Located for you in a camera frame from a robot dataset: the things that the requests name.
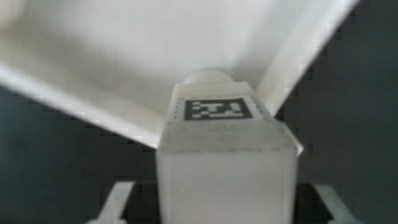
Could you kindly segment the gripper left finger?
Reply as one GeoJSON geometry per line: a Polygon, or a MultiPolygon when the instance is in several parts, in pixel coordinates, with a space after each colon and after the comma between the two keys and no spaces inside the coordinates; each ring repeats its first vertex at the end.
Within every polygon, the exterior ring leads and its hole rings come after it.
{"type": "Polygon", "coordinates": [[[128,224],[122,219],[122,212],[128,204],[133,182],[114,184],[98,217],[85,224],[128,224]]]}

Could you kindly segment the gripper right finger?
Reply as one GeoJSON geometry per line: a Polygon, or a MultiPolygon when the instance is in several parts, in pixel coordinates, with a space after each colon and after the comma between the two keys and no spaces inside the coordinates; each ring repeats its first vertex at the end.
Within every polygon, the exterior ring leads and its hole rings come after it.
{"type": "Polygon", "coordinates": [[[332,219],[327,221],[327,224],[366,224],[355,218],[332,186],[316,184],[314,190],[332,216],[332,219]]]}

